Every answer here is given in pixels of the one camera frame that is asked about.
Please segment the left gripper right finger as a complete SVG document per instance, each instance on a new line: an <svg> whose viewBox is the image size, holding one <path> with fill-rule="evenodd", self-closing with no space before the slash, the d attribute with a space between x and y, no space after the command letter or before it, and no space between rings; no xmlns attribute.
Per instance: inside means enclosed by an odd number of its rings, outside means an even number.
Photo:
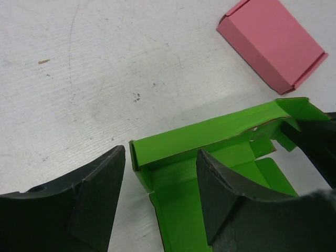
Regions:
<svg viewBox="0 0 336 252"><path fill-rule="evenodd" d="M335 191L281 193L198 151L197 182L213 251L335 251Z"/></svg>

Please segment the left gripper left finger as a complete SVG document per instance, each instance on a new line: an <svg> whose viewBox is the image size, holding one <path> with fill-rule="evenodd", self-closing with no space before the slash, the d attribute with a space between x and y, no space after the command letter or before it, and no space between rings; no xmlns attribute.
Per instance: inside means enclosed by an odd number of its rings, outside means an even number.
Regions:
<svg viewBox="0 0 336 252"><path fill-rule="evenodd" d="M1 195L1 251L107 251L125 148L27 192Z"/></svg>

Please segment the green paper box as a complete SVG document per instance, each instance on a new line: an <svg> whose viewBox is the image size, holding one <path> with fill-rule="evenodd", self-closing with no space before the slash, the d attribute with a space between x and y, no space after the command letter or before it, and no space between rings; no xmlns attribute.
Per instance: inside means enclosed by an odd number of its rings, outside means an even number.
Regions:
<svg viewBox="0 0 336 252"><path fill-rule="evenodd" d="M298 195L268 157L300 148L329 184ZM335 251L335 113L282 98L130 142L165 251Z"/></svg>

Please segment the pink paper box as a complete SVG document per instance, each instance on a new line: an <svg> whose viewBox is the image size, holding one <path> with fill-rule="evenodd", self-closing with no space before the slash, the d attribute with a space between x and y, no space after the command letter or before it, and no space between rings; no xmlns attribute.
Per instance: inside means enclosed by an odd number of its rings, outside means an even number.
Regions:
<svg viewBox="0 0 336 252"><path fill-rule="evenodd" d="M328 57L280 1L240 1L217 31L280 95L296 90Z"/></svg>

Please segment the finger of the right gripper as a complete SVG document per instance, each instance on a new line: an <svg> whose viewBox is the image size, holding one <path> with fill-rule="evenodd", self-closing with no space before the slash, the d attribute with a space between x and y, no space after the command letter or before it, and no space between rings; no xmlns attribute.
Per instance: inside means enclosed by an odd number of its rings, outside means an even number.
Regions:
<svg viewBox="0 0 336 252"><path fill-rule="evenodd" d="M299 147L319 171L322 177L335 189L335 113L322 120L298 120L299 129L284 122L280 131Z"/></svg>

